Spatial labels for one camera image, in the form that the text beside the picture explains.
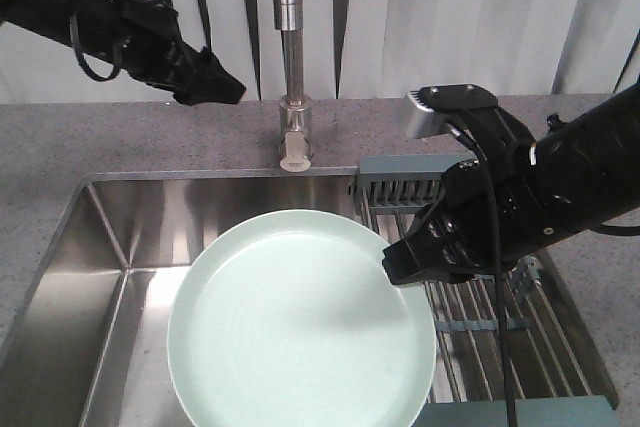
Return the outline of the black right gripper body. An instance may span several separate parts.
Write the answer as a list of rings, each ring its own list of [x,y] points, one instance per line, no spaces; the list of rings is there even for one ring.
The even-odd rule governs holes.
[[[415,214],[405,238],[447,244],[462,269],[476,274],[508,271],[545,245],[545,171],[518,158],[504,178],[479,163],[462,163],[442,177],[443,193]]]

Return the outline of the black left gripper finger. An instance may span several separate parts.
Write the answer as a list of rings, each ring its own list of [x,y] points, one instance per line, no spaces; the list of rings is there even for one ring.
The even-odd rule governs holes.
[[[238,82],[230,77],[196,75],[178,88],[174,92],[173,98],[183,105],[236,104],[238,102]]]
[[[207,47],[203,47],[202,50],[197,54],[188,81],[196,75],[204,75],[210,77],[224,76],[234,78],[238,82],[238,102],[242,99],[246,92],[246,87],[238,79],[236,79],[224,69],[216,55]]]

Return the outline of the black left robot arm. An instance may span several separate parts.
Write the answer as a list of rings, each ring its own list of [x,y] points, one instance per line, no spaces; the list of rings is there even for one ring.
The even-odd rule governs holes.
[[[97,82],[126,71],[188,106],[236,104],[246,91],[209,46],[183,39],[172,0],[1,0],[1,19],[71,48]]]

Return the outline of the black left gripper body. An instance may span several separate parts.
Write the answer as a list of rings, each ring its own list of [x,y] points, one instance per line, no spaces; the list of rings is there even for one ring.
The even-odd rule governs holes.
[[[182,37],[173,0],[74,0],[74,55],[97,82],[126,72],[175,92],[198,53]]]

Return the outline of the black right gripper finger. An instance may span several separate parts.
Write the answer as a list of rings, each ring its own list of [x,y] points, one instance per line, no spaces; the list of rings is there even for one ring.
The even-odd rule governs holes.
[[[382,265],[392,284],[431,281],[459,284],[471,280],[473,274],[462,269],[455,255],[445,253],[447,247],[433,239],[404,238],[383,250]]]

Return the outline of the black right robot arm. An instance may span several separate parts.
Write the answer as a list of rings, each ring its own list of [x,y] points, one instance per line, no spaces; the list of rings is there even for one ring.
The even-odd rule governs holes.
[[[506,272],[639,205],[637,86],[571,122],[552,121],[542,138],[474,84],[424,87],[408,100],[411,137],[449,134],[474,157],[444,172],[438,198],[384,250],[395,285]]]

